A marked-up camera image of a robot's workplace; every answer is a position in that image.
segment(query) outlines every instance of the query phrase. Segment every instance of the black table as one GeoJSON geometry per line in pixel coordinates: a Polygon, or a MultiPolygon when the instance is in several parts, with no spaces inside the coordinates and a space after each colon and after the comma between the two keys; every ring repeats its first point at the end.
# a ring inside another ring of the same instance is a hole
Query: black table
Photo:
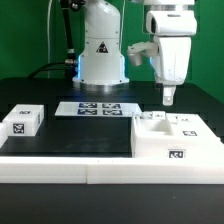
{"type": "MultiPolygon", "coordinates": [[[[224,142],[224,105],[195,85],[176,90],[174,105],[161,104],[151,82],[103,95],[57,79],[0,81],[0,120],[16,104],[44,104],[36,137],[9,137],[0,156],[131,157],[130,118],[56,118],[60,101],[138,103],[144,111],[197,113],[224,142]]],[[[0,223],[224,223],[223,185],[1,184],[0,223]]]]}

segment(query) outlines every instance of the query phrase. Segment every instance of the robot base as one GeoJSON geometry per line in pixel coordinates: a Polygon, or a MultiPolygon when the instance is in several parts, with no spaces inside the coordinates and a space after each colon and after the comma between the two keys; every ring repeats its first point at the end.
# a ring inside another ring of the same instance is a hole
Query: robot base
{"type": "Polygon", "coordinates": [[[78,81],[77,79],[73,79],[73,87],[83,89],[86,91],[110,93],[118,90],[128,89],[129,80],[127,79],[127,82],[122,82],[119,84],[97,85],[97,84],[83,83],[78,81]]]}

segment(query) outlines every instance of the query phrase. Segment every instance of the green wall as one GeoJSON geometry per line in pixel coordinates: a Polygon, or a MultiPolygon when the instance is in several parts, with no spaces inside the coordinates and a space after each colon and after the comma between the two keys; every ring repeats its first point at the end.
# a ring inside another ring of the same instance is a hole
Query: green wall
{"type": "MultiPolygon", "coordinates": [[[[108,0],[122,11],[122,0],[108,0]]],[[[47,63],[48,0],[3,1],[0,8],[0,78],[27,76],[47,63]]],[[[198,0],[195,15],[198,33],[192,38],[192,53],[187,82],[224,102],[224,1],[198,0]]],[[[142,32],[143,8],[126,1],[122,53],[127,46],[147,41],[142,32]]],[[[83,49],[83,11],[70,13],[77,53],[83,49]]],[[[62,13],[58,0],[53,1],[51,15],[52,61],[64,60],[66,42],[62,13]]],[[[131,80],[153,80],[153,72],[145,60],[133,67],[126,60],[126,73],[131,80]]]]}

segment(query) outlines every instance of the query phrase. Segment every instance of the white box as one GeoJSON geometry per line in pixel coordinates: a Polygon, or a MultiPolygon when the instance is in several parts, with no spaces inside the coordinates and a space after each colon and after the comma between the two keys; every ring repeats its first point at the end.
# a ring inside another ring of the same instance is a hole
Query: white box
{"type": "Polygon", "coordinates": [[[0,148],[3,146],[5,141],[8,139],[7,125],[0,123],[0,148]]]}
{"type": "Polygon", "coordinates": [[[43,105],[17,104],[5,117],[8,136],[35,136],[44,119],[43,105]]]}
{"type": "Polygon", "coordinates": [[[194,159],[224,152],[220,139],[197,114],[161,111],[134,115],[131,128],[134,158],[194,159]]]}

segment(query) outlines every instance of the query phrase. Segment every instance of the white block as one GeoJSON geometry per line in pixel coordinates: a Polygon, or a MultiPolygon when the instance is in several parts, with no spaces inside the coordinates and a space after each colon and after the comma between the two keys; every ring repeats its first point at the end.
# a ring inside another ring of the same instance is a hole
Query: white block
{"type": "Polygon", "coordinates": [[[8,139],[7,125],[0,123],[0,148],[3,146],[5,141],[8,139]]]}
{"type": "Polygon", "coordinates": [[[44,119],[43,105],[18,104],[5,117],[8,136],[35,136],[44,119]]]}

